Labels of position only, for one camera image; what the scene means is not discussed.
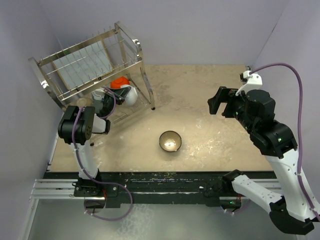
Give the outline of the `white bowl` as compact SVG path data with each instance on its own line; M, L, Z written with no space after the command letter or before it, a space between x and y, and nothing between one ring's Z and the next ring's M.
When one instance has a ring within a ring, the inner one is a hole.
M133 86L128 85L128 84L122 85L121 87L125 88L126 90L129 89L129 92L125 96L124 101L126 102L126 104L128 106L133 106L138 99L137 89Z

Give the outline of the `orange plastic bowl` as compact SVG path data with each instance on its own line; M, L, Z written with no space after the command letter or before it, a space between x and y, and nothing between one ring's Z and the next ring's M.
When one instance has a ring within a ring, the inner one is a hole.
M110 83L110 88L120 89L123 85L129 85L129 84L130 84L130 81L126 77L121 76Z

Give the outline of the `blue floral ceramic bowl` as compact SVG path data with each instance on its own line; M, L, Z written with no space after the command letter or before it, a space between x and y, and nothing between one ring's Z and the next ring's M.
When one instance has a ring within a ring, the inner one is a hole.
M105 97L105 92L103 90L96 89L91 92L91 96L94 101L102 101Z

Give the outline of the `olive beige bowl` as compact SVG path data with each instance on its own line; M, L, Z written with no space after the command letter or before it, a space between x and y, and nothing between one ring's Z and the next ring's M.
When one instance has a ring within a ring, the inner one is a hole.
M88 97L81 97L75 103L76 103L76 106L78 106L79 108L90 107L93 103L93 100Z

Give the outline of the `brown rimmed beige bowl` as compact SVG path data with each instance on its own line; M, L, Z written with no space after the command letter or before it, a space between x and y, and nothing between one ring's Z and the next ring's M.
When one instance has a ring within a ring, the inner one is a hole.
M165 131L159 136L159 146L166 152L177 152L182 146L182 137L176 131Z

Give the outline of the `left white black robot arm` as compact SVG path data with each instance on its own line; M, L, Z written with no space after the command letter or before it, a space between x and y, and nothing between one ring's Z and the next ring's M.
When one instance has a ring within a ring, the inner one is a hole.
M138 99L137 89L129 84L120 88L100 87L90 97L81 97L76 105L69 105L59 124L58 136L73 149L79 168L79 182L91 196L103 191L98 165L94 162L90 139L93 134L107 135L110 132L109 117L116 106L126 103L132 106Z

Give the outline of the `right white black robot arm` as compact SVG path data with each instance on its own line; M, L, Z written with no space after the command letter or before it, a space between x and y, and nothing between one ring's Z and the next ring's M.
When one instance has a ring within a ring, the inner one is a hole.
M269 162L282 193L259 185L235 169L222 177L222 190L228 196L236 193L249 198L263 208L272 223L283 233L307 235L314 229L320 205L308 202L300 184L307 184L303 171L298 169L298 144L292 130L275 120L276 102L267 91L254 89L236 94L237 89L219 87L207 103L215 115L225 103L222 116L236 119L249 134L253 145Z

